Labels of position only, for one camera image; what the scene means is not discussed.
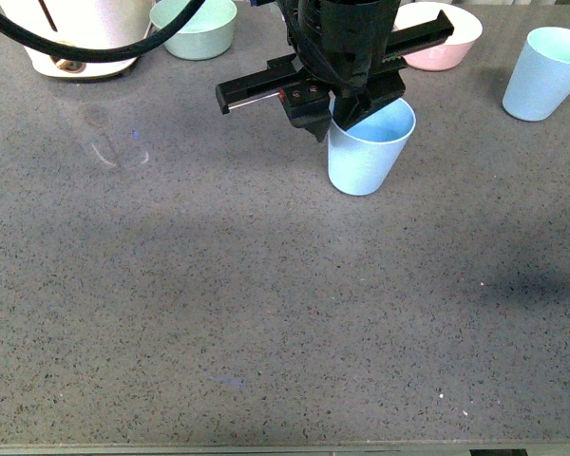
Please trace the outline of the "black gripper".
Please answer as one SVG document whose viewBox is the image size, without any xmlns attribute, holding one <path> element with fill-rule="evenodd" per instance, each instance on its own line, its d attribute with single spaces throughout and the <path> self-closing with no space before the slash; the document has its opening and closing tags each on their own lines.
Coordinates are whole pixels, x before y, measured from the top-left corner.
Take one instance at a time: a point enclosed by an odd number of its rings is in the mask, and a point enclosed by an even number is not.
<svg viewBox="0 0 570 456">
<path fill-rule="evenodd" d="M 290 124 L 318 143 L 333 121 L 348 131 L 402 97 L 405 56 L 444 43 L 454 27 L 436 19 L 396 29 L 397 1 L 280 1 L 293 53 L 216 87 L 222 113 L 276 94 Z"/>
</svg>

